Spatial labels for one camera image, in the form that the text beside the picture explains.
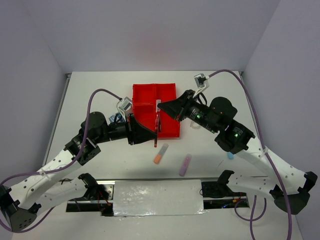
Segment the red pen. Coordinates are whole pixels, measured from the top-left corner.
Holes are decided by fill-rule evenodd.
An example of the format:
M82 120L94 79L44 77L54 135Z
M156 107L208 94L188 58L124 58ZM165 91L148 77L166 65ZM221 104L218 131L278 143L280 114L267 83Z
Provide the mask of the red pen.
M155 118L155 139L154 139L154 147L156 148L158 145L158 135L159 135L159 131L160 131L160 117L159 114L156 114L156 118Z

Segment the blue pen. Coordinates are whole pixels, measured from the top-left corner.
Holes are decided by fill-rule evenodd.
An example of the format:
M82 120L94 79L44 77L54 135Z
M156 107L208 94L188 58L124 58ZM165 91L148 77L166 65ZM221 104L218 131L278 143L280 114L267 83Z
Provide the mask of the blue pen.
M161 127L161 118L158 117L158 132L161 133L162 132L162 127Z

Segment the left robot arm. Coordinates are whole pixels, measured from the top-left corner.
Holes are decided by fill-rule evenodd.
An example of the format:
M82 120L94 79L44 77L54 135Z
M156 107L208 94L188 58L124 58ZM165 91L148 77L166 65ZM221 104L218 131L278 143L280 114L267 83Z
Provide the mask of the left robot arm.
M38 215L71 199L91 200L99 193L106 198L108 192L89 173L58 184L96 157L101 151L99 144L127 139L130 145L137 145L156 138L157 134L140 124L133 114L128 121L107 123L101 112L90 113L78 135L35 175L28 173L19 183L0 187L0 210L9 230L24 233Z

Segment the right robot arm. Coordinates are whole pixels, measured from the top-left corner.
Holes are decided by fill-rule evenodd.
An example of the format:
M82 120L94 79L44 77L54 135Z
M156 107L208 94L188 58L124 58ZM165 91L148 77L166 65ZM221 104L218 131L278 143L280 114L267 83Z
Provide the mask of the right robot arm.
M250 193L273 200L286 212L297 215L310 199L309 191L318 179L313 172L303 172L264 148L255 134L234 120L237 109L225 97L215 97L209 106L198 103L193 90L186 90L174 100L158 103L157 107L170 118L181 122L190 119L213 134L218 146L249 162L267 177L259 179L224 170L217 180L217 190L223 196L232 192Z

